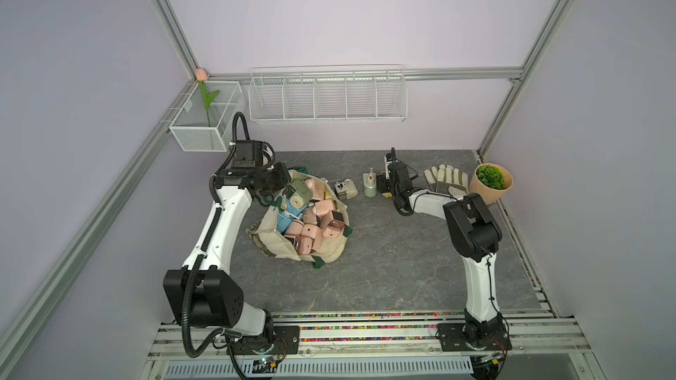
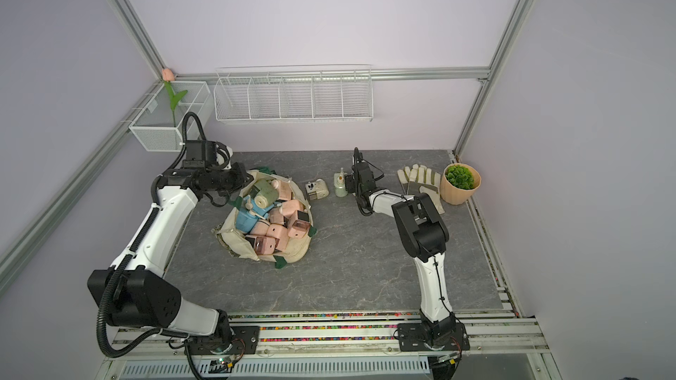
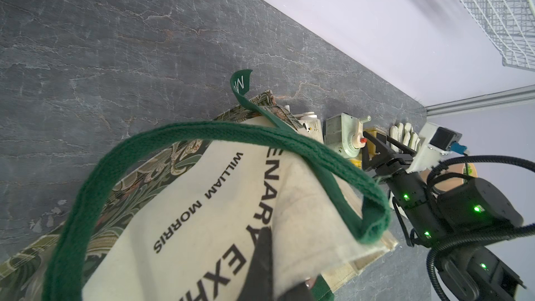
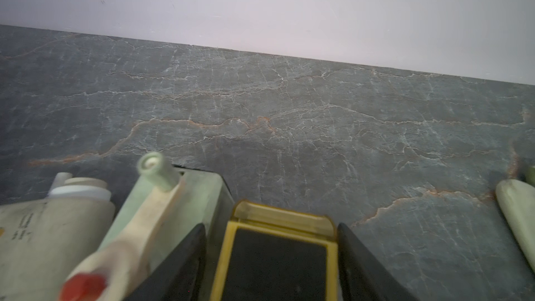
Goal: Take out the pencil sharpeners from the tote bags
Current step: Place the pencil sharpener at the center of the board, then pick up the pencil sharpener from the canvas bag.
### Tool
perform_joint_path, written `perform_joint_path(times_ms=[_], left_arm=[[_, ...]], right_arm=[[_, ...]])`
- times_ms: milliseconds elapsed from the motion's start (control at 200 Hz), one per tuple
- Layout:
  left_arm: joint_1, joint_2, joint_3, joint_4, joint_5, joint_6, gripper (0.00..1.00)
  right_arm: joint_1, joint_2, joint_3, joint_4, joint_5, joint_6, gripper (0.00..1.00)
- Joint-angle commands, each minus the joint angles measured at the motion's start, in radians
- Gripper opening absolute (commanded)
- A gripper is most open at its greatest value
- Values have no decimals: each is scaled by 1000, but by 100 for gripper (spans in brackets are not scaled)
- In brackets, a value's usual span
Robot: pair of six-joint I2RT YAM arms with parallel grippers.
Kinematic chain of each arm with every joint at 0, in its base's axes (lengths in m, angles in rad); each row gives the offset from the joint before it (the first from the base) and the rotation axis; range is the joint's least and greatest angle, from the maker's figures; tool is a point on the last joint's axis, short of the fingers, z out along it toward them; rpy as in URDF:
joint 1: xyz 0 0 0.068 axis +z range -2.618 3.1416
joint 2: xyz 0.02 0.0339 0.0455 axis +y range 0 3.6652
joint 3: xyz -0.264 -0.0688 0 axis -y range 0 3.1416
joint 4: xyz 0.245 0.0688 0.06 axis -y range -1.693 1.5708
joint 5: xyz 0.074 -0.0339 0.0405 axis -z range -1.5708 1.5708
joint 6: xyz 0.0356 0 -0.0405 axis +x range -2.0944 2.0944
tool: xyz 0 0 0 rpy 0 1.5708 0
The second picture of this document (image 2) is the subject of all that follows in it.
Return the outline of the beige pencil sharpener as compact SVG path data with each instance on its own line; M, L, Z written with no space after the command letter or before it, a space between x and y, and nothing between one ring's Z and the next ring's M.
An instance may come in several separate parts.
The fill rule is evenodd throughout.
M324 179L309 181L306 183L305 188L307 199L310 201L321 200L327 198L330 195L327 183L324 181Z

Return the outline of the cream tote bag green handles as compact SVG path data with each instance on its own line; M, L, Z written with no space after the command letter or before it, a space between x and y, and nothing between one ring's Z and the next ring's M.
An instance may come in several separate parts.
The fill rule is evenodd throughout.
M216 228L215 235L218 241L231 254L241 259L269 261L278 267L301 260L318 233L309 201L290 178L258 170L251 170L249 174L253 176L253 180L234 199L232 202L234 207L230 214ZM258 208L250 195L253 185L260 179L269 181L279 193L279 199L267 209ZM243 234L235 228L237 211L243 208L259 215L259 221L248 234ZM301 239L292 239L287 233L287 225L297 210L309 214L312 227Z

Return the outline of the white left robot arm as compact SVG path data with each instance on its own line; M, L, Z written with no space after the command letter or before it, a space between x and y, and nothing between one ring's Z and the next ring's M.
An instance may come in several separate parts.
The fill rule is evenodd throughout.
M229 343L225 312L193 304L165 279L184 224L202 197L230 196L250 181L244 165L169 169L151 186L151 208L133 239L107 269L92 272L87 288L98 305L96 334L114 353L109 327L147 327L151 334L212 337Z

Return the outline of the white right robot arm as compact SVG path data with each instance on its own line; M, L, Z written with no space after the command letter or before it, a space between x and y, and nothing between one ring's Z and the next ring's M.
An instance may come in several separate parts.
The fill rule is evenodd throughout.
M346 190L356 198L364 216L381 214L394 218L401 244L417 270L421 290L422 327L435 347L458 323L445 281L445 252L449 232L431 197L400 195L378 188L371 174L353 172Z

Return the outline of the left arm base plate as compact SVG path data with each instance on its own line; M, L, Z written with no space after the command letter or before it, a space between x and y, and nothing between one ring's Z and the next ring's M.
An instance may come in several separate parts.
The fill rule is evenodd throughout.
M211 336L196 336L186 340L191 355L253 355L256 352L261 328L258 325L235 325L225 336L219 332Z

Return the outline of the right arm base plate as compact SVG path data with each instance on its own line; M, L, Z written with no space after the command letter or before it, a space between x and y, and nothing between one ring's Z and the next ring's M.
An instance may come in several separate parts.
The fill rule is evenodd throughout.
M470 350L467 329L459 320L442 320L439 323L420 321L400 323L393 333L403 352Z

